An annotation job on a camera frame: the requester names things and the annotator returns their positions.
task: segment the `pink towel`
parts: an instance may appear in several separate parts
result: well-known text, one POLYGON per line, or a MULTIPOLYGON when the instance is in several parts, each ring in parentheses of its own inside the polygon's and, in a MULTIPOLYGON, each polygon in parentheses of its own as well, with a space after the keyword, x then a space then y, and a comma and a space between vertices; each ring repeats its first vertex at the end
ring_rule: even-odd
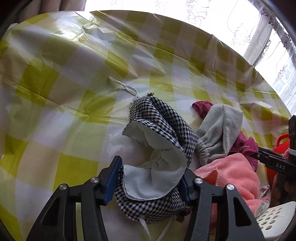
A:
MULTIPOLYGON (((256 213, 261 203, 269 199, 268 195, 264 198, 259 198, 259 178, 253 171, 248 160, 241 153, 216 159, 197 169, 194 174, 211 185, 224 187, 229 183, 233 184, 253 214, 256 213)), ((215 225, 216 222, 217 205, 212 204, 211 224, 215 225)))
MULTIPOLYGON (((212 105, 213 103, 209 101, 197 101, 192 104, 192 107, 198 113, 198 115, 204 119, 212 105)), ((247 139, 244 133, 240 131, 239 136, 237 137, 235 143, 233 144, 232 148, 229 151, 230 154, 233 154, 236 152, 242 153, 251 164, 253 170, 254 171, 257 170, 258 160, 252 157, 249 157, 249 155, 258 152, 258 144, 253 139, 253 137, 250 137, 249 139, 247 139)))

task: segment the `pile of clothes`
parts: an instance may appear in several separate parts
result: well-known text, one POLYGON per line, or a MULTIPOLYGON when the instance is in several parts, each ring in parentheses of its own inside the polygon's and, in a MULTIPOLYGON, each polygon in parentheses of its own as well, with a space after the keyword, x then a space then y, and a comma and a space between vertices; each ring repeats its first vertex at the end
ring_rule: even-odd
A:
MULTIPOLYGON (((194 171, 197 177, 221 187, 232 183, 255 217, 269 207, 269 187, 260 188, 256 175, 258 161, 249 157, 258 152, 258 145, 241 131, 242 111, 226 104, 195 102, 192 107, 204 120, 194 131, 153 94, 139 97, 134 89, 120 84, 135 96, 130 106, 130 122, 123 135, 154 151, 150 160, 140 167, 121 167, 115 196, 124 214, 131 220, 140 221, 150 239, 146 223, 171 217, 169 226, 174 214, 179 215, 177 220, 183 220, 180 213, 187 207, 177 185, 189 168, 194 152, 201 166, 194 171)), ((211 216, 212 227, 215 227, 217 206, 214 204, 211 216)))

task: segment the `houndstooth fabric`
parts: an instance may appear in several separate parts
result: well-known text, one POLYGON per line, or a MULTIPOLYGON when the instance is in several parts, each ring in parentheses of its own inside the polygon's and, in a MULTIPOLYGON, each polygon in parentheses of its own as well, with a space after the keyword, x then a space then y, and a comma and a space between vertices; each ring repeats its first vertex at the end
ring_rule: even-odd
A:
MULTIPOLYGON (((133 102, 130 120, 149 127, 178 147, 186 156, 189 167, 197 135, 169 105, 153 96, 142 97, 133 102)), ((148 223, 160 221, 185 207, 177 187, 159 199, 149 201, 129 199, 123 189, 123 166, 119 171, 115 196, 121 210, 133 221, 138 221, 140 216, 143 216, 148 223)))

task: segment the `gray herringbone fabric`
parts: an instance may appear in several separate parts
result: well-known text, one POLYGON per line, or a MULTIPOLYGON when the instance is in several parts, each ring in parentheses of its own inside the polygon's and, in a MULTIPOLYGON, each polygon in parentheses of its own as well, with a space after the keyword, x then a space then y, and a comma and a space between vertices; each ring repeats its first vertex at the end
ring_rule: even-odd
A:
POLYGON ((202 166, 227 156, 241 130, 242 117, 242 111, 226 104, 211 107, 196 133, 196 152, 202 166))

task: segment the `plastic tablecloth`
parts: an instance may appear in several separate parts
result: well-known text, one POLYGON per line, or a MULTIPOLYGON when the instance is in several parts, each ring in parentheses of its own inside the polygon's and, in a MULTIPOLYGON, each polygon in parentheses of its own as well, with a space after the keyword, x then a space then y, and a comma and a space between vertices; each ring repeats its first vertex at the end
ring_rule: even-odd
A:
MULTIPOLYGON (((114 155, 131 165, 149 159, 150 148, 122 136, 133 96, 109 76, 140 96, 153 92, 194 130, 202 120, 191 105, 209 100, 242 110, 242 130, 259 146, 274 147, 287 131, 289 111, 254 67, 194 26, 133 11, 35 16, 0 42, 0 218, 17 241, 59 184, 84 183, 114 155)), ((109 240, 148 240, 115 198, 102 215, 109 240)), ((174 221, 163 240, 183 240, 188 220, 174 221)), ((148 225, 154 239, 167 223, 148 225)))

